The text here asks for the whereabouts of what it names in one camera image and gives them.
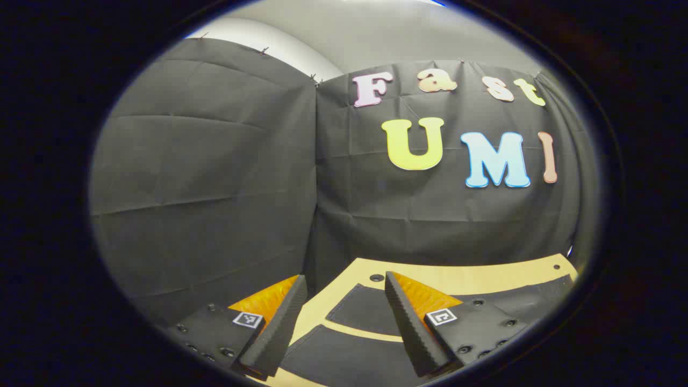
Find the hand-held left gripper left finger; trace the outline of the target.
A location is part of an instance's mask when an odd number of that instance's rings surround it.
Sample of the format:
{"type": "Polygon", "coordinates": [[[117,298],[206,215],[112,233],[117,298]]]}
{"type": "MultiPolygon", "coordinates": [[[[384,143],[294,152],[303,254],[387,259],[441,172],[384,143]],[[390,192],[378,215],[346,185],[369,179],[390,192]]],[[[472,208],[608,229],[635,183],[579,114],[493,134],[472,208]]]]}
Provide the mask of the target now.
{"type": "Polygon", "coordinates": [[[277,374],[306,299],[305,275],[293,275],[229,306],[209,302],[164,333],[214,370],[268,379],[277,374]]]}

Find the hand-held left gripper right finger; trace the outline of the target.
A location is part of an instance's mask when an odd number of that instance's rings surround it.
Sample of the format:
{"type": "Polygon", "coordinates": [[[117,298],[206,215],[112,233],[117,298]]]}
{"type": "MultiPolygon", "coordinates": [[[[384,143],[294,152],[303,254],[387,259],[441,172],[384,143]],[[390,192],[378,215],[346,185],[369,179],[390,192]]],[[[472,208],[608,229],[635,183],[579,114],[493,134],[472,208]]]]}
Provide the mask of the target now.
{"type": "Polygon", "coordinates": [[[457,299],[394,271],[385,274],[385,295],[420,377],[466,367],[527,326],[484,298],[457,299]]]}

